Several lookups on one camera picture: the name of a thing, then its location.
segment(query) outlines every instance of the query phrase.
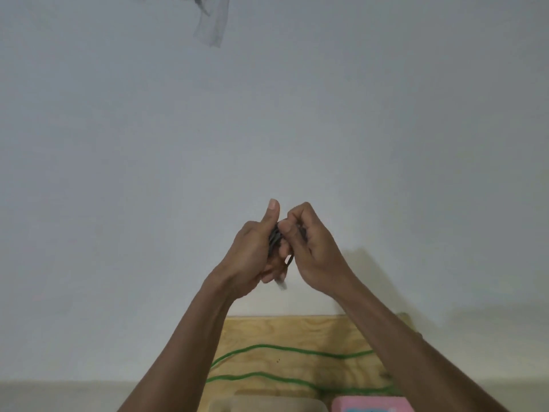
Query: pink object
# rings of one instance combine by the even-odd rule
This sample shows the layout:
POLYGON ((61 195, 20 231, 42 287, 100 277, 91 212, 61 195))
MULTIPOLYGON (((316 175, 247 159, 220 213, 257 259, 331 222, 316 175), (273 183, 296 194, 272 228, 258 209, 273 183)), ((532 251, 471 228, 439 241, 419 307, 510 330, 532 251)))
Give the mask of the pink object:
POLYGON ((390 396, 340 396, 332 412, 413 412, 406 398, 390 396))

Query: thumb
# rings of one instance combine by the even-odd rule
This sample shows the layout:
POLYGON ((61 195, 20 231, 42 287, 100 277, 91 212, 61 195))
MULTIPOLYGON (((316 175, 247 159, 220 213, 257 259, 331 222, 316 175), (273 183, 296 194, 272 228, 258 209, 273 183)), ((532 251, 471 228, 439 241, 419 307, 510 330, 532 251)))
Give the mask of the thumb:
POLYGON ((263 219, 259 223, 259 228, 265 233, 270 234, 272 229, 275 228, 278 221, 278 216, 280 215, 280 204, 276 199, 271 199, 269 201, 269 206, 267 211, 263 216, 263 219))
POLYGON ((278 229, 280 230, 286 241, 292 246, 292 249, 294 250, 295 261, 297 263, 307 263, 309 260, 311 260, 312 256, 309 252, 309 248, 307 247, 307 243, 305 242, 305 239, 301 235, 301 232, 299 231, 296 224, 293 224, 288 220, 282 220, 278 223, 278 229))

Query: plywood board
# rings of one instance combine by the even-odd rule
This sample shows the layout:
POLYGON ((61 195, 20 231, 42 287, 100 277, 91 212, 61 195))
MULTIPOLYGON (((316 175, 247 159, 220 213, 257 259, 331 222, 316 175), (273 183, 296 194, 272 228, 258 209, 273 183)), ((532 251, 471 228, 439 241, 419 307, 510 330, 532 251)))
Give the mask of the plywood board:
MULTIPOLYGON (((399 317, 412 326, 408 315, 400 314, 399 317)), ((371 349, 360 331, 345 315, 229 317, 223 326, 215 357, 254 344, 276 344, 345 354, 371 349)), ((330 388, 380 388, 392 383, 376 355, 337 360, 267 348, 223 360, 210 371, 210 376, 242 375, 253 371, 302 379, 330 388)), ((213 381, 204 388, 199 412, 206 412, 212 399, 232 395, 301 396, 320 398, 327 404, 333 397, 307 387, 276 382, 264 377, 213 381)))

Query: beige object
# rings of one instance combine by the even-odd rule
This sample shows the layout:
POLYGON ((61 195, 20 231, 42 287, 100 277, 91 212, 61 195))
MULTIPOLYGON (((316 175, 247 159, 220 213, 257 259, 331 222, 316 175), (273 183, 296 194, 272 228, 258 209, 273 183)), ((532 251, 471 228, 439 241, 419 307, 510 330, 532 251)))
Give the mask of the beige object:
MULTIPOLYGON (((408 315, 401 314, 399 317, 411 326, 408 315)), ((345 315, 229 317, 223 326, 215 358, 254 344, 276 344, 347 354, 370 350, 360 331, 345 315)), ((392 384, 376 355, 336 360, 266 348, 223 360, 210 371, 209 376, 241 375, 252 371, 303 379, 330 388, 376 388, 392 384)), ((320 398, 327 406, 334 396, 263 377, 238 381, 217 380, 206 384, 198 410, 206 412, 213 399, 233 395, 320 398)))
POLYGON ((278 396, 232 396, 217 399, 209 412, 328 412, 321 401, 278 396))

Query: forearm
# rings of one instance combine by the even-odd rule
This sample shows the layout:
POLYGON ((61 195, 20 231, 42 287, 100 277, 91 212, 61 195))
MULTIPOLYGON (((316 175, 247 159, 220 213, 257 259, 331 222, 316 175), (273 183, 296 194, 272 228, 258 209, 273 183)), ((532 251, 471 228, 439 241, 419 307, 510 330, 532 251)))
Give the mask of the forearm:
POLYGON ((406 326, 360 281, 335 295, 416 412, 503 412, 505 408, 406 326))
POLYGON ((119 412, 196 411, 231 302, 223 284, 206 279, 119 412))

